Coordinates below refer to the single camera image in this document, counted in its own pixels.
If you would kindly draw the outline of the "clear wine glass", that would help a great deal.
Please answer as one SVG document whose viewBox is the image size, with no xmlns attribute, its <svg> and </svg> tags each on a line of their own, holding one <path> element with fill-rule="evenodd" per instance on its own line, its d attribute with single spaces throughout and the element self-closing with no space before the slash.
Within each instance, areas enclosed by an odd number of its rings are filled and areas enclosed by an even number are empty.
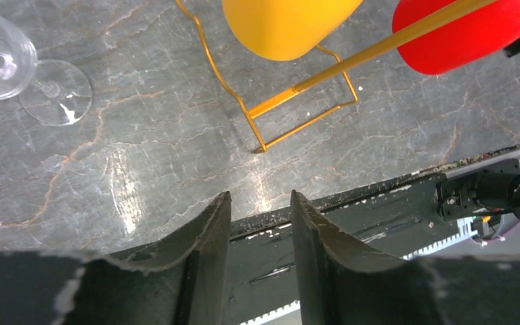
<svg viewBox="0 0 520 325">
<path fill-rule="evenodd" d="M 0 16 L 0 101 L 14 97 L 34 119 L 61 127 L 79 122 L 89 112 L 93 91 L 75 65 L 40 60 L 28 36 Z"/>
</svg>

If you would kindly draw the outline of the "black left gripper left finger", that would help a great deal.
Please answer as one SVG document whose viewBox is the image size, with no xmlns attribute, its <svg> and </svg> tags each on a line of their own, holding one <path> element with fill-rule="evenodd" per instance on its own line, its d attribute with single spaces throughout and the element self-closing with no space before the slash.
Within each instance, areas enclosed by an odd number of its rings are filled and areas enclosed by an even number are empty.
<svg viewBox="0 0 520 325">
<path fill-rule="evenodd" d="M 0 251 L 0 324 L 220 324 L 231 196 L 161 240 L 109 255 Z"/>
</svg>

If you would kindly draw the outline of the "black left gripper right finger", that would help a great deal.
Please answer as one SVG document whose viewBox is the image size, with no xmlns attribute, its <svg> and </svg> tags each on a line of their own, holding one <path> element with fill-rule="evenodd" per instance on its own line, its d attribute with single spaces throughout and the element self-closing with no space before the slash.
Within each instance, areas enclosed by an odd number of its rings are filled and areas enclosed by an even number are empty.
<svg viewBox="0 0 520 325">
<path fill-rule="evenodd" d="M 290 197 L 304 324 L 520 324 L 520 255 L 417 257 L 373 248 Z"/>
</svg>

